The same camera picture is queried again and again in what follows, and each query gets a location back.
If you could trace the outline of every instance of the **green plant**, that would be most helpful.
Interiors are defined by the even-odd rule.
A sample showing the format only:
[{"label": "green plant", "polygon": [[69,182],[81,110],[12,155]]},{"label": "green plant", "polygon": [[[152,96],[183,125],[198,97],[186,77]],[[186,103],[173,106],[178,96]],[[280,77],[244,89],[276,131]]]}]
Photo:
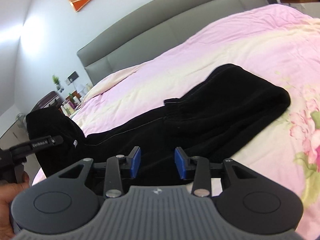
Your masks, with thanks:
[{"label": "green plant", "polygon": [[60,80],[57,76],[53,75],[52,76],[52,81],[56,84],[56,85],[60,85]]}]

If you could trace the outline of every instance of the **pink comforter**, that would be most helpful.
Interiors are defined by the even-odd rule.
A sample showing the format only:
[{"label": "pink comforter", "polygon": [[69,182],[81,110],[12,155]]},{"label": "pink comforter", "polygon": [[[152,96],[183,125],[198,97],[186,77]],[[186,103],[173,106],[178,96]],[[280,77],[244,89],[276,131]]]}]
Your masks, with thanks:
[{"label": "pink comforter", "polygon": [[[292,105],[234,155],[298,194],[297,228],[320,235],[320,20],[269,5],[218,20],[154,60],[114,73],[90,91],[74,121],[84,133],[110,130],[179,98],[219,65],[233,63],[284,87]],[[218,194],[219,186],[212,182]]]}]

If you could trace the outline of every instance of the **floral pattern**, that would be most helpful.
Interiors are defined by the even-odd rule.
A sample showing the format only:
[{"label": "floral pattern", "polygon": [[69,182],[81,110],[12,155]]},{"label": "floral pattern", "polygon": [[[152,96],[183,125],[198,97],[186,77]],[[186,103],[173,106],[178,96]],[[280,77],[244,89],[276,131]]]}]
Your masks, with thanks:
[{"label": "floral pattern", "polygon": [[308,207],[316,202],[320,193],[320,100],[319,93],[310,86],[302,88],[301,97],[305,109],[290,113],[289,121],[290,136],[302,146],[294,161],[304,170],[306,186],[301,199]]}]

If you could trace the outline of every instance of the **black circular pad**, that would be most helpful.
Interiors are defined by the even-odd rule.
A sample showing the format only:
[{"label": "black circular pad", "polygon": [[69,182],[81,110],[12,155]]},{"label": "black circular pad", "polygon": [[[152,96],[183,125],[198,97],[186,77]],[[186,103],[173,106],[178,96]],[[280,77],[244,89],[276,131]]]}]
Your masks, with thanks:
[{"label": "black circular pad", "polygon": [[295,229],[303,206],[297,195],[269,179],[239,179],[215,198],[221,216],[231,225],[259,235]]},{"label": "black circular pad", "polygon": [[63,212],[71,206],[71,203],[71,197],[63,192],[46,192],[36,197],[34,201],[36,209],[47,214]]},{"label": "black circular pad", "polygon": [[280,199],[268,192],[252,192],[243,198],[244,206],[252,212],[268,214],[276,211],[280,205]]},{"label": "black circular pad", "polygon": [[11,212],[20,228],[55,235],[87,224],[99,209],[98,197],[83,183],[51,179],[50,183],[36,184],[19,194],[12,202]]}]

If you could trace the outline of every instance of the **metal screw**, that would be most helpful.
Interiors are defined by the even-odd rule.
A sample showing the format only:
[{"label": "metal screw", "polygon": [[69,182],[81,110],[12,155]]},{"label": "metal screw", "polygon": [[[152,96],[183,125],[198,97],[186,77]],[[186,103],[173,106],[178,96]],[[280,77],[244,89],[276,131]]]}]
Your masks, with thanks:
[{"label": "metal screw", "polygon": [[196,189],[193,192],[193,194],[196,195],[197,197],[207,197],[210,195],[210,191],[204,188],[199,188],[199,189]]},{"label": "metal screw", "polygon": [[122,195],[122,192],[118,189],[110,189],[106,192],[106,196],[110,198],[120,197],[121,195]]}]

